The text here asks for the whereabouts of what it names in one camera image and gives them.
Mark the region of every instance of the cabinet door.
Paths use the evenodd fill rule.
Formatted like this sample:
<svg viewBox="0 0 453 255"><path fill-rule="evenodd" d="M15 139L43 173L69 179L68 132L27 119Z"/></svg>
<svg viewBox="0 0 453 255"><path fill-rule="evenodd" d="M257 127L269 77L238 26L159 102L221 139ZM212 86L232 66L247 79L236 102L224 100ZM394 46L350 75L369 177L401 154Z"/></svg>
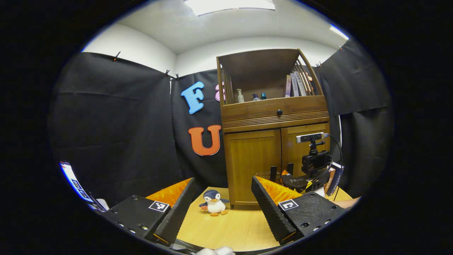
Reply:
<svg viewBox="0 0 453 255"><path fill-rule="evenodd" d="M258 205L251 191L252 177L281 166L280 130L224 135L226 172L231 204Z"/></svg>
<svg viewBox="0 0 453 255"><path fill-rule="evenodd" d="M310 142L296 143L296 136L318 132L330 132L329 123L305 125L297 127L285 127L281 129L282 137L282 165L281 169L286 170L288 163L294 163L293 176L305 175L302 172L302 157L308 155ZM318 151L329 150L330 137L325 139L326 144L316 146Z"/></svg>

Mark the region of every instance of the stuffed penguin toy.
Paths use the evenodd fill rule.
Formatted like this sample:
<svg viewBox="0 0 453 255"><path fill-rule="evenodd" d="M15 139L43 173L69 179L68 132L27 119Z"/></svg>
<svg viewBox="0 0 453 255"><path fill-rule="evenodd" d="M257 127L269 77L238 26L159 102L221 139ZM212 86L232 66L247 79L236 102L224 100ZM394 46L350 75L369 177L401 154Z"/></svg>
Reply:
<svg viewBox="0 0 453 255"><path fill-rule="evenodd" d="M207 211L211 213L211 216L218 216L219 213L225 215L228 213L225 210L225 204L230 201L227 199L221 199L220 193L216 190L208 190L203 194L203 199L206 201L199 206L207 206Z"/></svg>

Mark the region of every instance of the table surface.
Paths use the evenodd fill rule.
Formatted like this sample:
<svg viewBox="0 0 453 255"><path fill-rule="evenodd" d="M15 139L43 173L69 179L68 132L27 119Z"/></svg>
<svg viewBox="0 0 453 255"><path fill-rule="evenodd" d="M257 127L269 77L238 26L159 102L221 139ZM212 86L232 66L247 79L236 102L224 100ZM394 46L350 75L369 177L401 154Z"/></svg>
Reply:
<svg viewBox="0 0 453 255"><path fill-rule="evenodd" d="M335 201L352 199L345 191L338 189ZM229 199L227 188L208 187L206 190L217 190L221 198ZM336 192L326 198L332 201ZM227 214L210 216L209 212L203 212L199 207L205 202L203 194L204 191L190 205L177 236L179 240L209 249L229 246L233 251L262 250L280 245L270 231L263 211L239 205L230 210L227 203Z"/></svg>

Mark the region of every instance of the book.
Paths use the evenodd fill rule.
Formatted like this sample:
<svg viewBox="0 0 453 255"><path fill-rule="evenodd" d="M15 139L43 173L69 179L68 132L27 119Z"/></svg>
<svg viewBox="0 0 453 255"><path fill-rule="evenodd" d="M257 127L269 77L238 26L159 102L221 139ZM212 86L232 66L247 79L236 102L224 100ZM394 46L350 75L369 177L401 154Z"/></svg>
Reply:
<svg viewBox="0 0 453 255"><path fill-rule="evenodd" d="M290 74L290 75L291 75L291 84L293 86L293 95L295 97L298 97L299 90L297 89L296 75L295 74Z"/></svg>
<svg viewBox="0 0 453 255"><path fill-rule="evenodd" d="M294 75L296 76L297 86L300 89L300 96L306 96L307 94L305 92L305 87L304 84L302 83L300 75L297 72L294 72Z"/></svg>
<svg viewBox="0 0 453 255"><path fill-rule="evenodd" d="M286 75L286 93L284 97L289 98L291 96L291 75Z"/></svg>

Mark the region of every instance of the soap dispenser bottle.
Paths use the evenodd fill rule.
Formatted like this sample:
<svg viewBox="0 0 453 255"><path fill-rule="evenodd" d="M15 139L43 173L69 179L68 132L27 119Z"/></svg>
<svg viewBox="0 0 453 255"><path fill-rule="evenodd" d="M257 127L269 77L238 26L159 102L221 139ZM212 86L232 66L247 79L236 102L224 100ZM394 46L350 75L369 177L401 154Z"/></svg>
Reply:
<svg viewBox="0 0 453 255"><path fill-rule="evenodd" d="M244 96L242 95L242 89L238 88L237 89L237 93L238 93L237 101L239 103L243 103L244 102Z"/></svg>
<svg viewBox="0 0 453 255"><path fill-rule="evenodd" d="M257 100L260 100L260 98L258 97L258 94L253 94L253 100L252 101L257 101Z"/></svg>

